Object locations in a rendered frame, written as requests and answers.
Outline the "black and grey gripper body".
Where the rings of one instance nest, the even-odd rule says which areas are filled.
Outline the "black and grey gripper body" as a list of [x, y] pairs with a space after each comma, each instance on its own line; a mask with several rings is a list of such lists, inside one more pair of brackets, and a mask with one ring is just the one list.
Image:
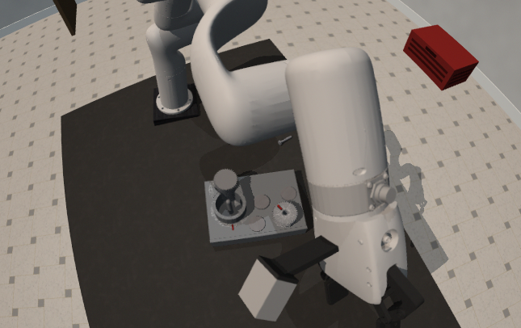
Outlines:
[[392, 265], [407, 278], [405, 231], [397, 201], [348, 217], [313, 208], [313, 226], [315, 238], [322, 236], [339, 250], [320, 262], [321, 269], [367, 303], [381, 303]]

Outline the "white toothed gear with red arrow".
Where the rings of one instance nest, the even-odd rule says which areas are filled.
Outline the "white toothed gear with red arrow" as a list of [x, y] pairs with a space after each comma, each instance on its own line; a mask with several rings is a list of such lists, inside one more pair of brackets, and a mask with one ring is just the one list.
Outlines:
[[[286, 214], [286, 215], [284, 215]], [[289, 201], [282, 201], [275, 205], [272, 210], [272, 220], [280, 228], [288, 228], [292, 226], [297, 219], [298, 211], [295, 204]]]

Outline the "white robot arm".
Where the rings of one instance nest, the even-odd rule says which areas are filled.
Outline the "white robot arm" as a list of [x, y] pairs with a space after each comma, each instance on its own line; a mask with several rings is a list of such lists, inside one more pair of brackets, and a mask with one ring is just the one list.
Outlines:
[[[145, 37], [161, 112], [176, 115], [192, 105], [185, 57], [177, 51], [191, 44], [195, 87], [223, 141], [245, 146], [297, 130], [312, 206], [322, 214], [354, 216], [395, 200], [364, 50], [332, 48], [228, 71], [217, 50], [258, 22], [268, 0], [137, 1], [154, 2], [155, 23]], [[259, 255], [238, 295], [254, 318], [276, 322], [299, 282], [294, 275], [337, 252], [319, 236], [273, 259]]]

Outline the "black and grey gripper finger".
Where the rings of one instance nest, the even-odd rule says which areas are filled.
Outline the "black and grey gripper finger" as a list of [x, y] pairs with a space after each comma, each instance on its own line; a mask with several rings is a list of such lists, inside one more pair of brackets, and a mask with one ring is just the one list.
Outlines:
[[324, 285], [326, 290], [326, 300], [329, 305], [335, 304], [348, 295], [348, 289], [344, 288], [341, 284], [329, 277], [322, 269], [320, 275], [323, 280], [326, 280]]
[[[383, 300], [390, 296], [393, 305], [386, 308]], [[376, 328], [400, 328], [405, 319], [424, 302], [423, 296], [394, 264], [387, 270], [387, 288], [381, 303], [374, 305], [379, 318]]]

